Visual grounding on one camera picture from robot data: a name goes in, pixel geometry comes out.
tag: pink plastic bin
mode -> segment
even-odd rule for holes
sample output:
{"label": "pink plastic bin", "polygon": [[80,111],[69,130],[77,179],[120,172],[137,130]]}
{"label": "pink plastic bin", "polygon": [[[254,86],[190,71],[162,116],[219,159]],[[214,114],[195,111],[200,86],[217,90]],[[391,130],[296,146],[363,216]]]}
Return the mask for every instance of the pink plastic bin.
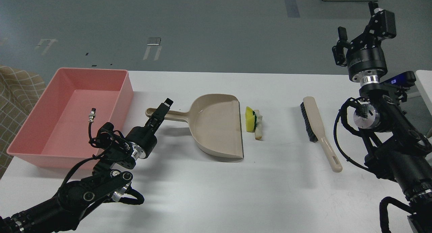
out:
{"label": "pink plastic bin", "polygon": [[7,153],[41,167],[71,168],[98,153],[88,143],[91,108],[96,108],[93,137],[107,121],[121,130],[133,96],[126,70],[60,68]]}

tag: brush bristles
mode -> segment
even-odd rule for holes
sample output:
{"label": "brush bristles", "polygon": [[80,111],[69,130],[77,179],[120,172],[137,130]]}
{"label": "brush bristles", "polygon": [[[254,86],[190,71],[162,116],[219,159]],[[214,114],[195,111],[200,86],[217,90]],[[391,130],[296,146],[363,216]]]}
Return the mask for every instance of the brush bristles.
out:
{"label": "brush bristles", "polygon": [[306,113],[306,108],[304,107],[303,102],[300,104],[300,108],[301,108],[301,114],[303,115],[303,118],[304,118],[304,125],[306,125],[306,132],[307,132],[307,135],[309,136],[309,141],[318,142],[317,136],[312,131],[312,127],[311,127],[311,124],[309,123],[309,119],[308,119],[307,113]]}

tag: dustpan handle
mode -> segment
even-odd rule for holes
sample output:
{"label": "dustpan handle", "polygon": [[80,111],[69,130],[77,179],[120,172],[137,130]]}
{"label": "dustpan handle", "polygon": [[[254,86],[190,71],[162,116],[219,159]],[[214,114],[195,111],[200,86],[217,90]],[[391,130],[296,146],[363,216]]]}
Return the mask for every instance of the dustpan handle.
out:
{"label": "dustpan handle", "polygon": [[[156,108],[148,108],[145,111],[145,115],[150,117],[155,111]],[[188,116],[186,112],[179,112],[174,110],[168,111],[168,113],[165,115],[165,119],[170,121],[188,122]]]}

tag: hand brush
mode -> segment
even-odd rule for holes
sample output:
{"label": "hand brush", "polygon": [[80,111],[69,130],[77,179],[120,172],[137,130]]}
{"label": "hand brush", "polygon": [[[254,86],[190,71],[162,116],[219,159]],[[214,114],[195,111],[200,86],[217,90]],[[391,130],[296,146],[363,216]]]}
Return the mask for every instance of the hand brush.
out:
{"label": "hand brush", "polygon": [[306,131],[309,135],[309,141],[314,143],[319,141],[330,163],[331,169],[336,173],[341,172],[342,165],[325,136],[324,124],[315,99],[312,96],[304,97],[300,107],[306,125]]}

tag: dustpan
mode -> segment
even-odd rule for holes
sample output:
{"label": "dustpan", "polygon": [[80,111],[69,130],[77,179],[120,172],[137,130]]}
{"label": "dustpan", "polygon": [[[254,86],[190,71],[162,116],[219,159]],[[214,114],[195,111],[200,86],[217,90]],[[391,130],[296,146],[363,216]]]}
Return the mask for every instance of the dustpan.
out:
{"label": "dustpan", "polygon": [[[148,108],[150,117],[155,108]],[[170,110],[165,119],[189,124],[198,147],[213,156],[243,158],[240,103],[232,95],[208,94],[198,97],[188,112]]]}

